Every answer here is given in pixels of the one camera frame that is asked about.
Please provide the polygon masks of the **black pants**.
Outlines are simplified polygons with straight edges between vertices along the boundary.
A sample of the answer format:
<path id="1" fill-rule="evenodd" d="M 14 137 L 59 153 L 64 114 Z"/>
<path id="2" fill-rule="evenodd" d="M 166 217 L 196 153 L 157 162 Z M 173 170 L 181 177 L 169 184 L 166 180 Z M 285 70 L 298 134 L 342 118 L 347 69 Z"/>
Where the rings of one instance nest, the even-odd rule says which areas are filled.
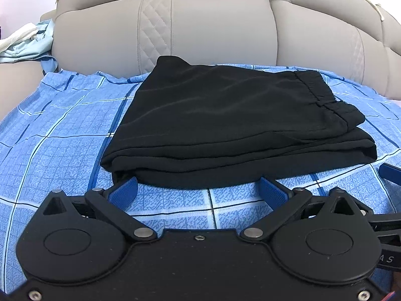
<path id="1" fill-rule="evenodd" d="M 374 162 L 364 114 L 317 71 L 191 65 L 162 56 L 140 85 L 101 166 L 173 189 L 224 188 Z"/>

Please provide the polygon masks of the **blue checked bed sheet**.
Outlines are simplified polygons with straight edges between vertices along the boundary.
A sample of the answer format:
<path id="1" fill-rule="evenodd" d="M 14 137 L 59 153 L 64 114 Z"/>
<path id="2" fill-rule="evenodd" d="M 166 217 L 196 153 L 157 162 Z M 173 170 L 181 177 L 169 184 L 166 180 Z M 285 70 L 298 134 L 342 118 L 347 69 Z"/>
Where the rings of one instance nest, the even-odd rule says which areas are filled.
<path id="1" fill-rule="evenodd" d="M 376 162 L 282 180 L 325 196 L 343 188 L 375 213 L 400 211 L 400 186 L 380 178 L 383 163 L 400 166 L 400 107 L 375 90 L 323 71 L 338 100 L 355 105 L 361 125 L 375 141 Z M 144 76 L 115 78 L 70 71 L 47 74 L 38 89 L 1 122 L 1 289 L 25 282 L 16 243 L 48 193 L 69 196 L 109 188 L 112 177 L 101 156 L 134 100 Z M 162 232 L 175 229 L 242 230 L 270 212 L 254 184 L 208 190 L 166 190 L 139 186 L 129 215 Z"/>

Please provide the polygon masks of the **beige leather sofa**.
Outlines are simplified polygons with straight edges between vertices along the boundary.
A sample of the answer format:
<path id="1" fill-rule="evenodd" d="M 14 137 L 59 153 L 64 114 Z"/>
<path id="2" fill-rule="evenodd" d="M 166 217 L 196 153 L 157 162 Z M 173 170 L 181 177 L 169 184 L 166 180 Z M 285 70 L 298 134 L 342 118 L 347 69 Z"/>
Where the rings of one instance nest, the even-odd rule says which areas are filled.
<path id="1" fill-rule="evenodd" d="M 62 69 L 131 77 L 162 55 L 192 64 L 332 71 L 400 101 L 400 23 L 369 0 L 56 0 Z"/>

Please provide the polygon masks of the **light blue garment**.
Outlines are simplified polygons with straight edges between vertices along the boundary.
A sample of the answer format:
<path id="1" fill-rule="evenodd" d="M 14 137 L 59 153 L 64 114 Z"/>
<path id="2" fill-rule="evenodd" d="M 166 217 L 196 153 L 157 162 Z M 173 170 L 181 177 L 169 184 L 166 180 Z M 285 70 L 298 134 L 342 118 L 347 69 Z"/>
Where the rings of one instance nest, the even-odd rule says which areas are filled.
<path id="1" fill-rule="evenodd" d="M 39 31 L 31 39 L 10 46 L 1 52 L 1 63 L 15 63 L 23 60 L 39 60 L 52 49 L 54 22 L 44 20 L 35 24 Z"/>

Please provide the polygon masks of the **white cloth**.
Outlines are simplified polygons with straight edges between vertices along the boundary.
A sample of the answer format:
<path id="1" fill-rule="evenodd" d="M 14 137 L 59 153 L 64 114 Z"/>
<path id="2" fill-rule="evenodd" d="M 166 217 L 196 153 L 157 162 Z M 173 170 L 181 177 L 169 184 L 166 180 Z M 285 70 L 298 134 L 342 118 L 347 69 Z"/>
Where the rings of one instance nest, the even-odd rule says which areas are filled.
<path id="1" fill-rule="evenodd" d="M 0 52 L 7 50 L 14 44 L 19 44 L 22 41 L 31 39 L 32 36 L 36 35 L 39 29 L 33 23 L 25 24 L 18 30 L 14 31 L 9 37 L 2 39 L 0 43 Z"/>

